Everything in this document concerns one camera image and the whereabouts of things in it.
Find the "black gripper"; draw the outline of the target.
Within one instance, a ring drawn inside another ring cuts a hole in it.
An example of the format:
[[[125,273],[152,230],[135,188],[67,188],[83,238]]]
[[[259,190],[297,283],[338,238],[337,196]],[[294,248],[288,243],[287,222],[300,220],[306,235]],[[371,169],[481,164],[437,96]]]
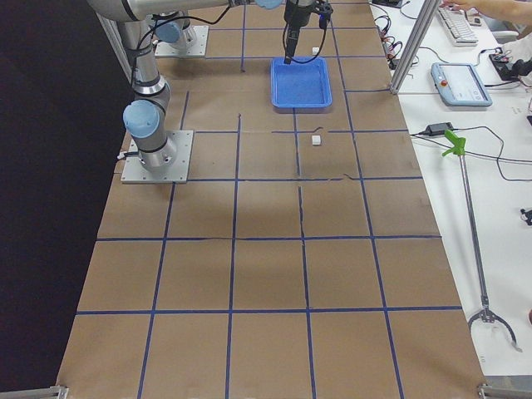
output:
[[[287,23],[283,30],[283,48],[285,65],[292,63],[298,45],[299,27],[307,26],[312,14],[320,17],[320,22],[328,22],[333,14],[333,7],[329,1],[322,0],[289,0],[285,3],[284,21]]]

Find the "person's hand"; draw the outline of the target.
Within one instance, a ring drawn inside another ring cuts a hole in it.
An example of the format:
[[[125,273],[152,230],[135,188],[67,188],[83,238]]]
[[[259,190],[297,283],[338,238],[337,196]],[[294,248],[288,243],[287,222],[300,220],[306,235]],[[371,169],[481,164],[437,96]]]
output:
[[[441,7],[448,8],[453,11],[469,11],[477,8],[476,1],[474,0],[442,0]]]

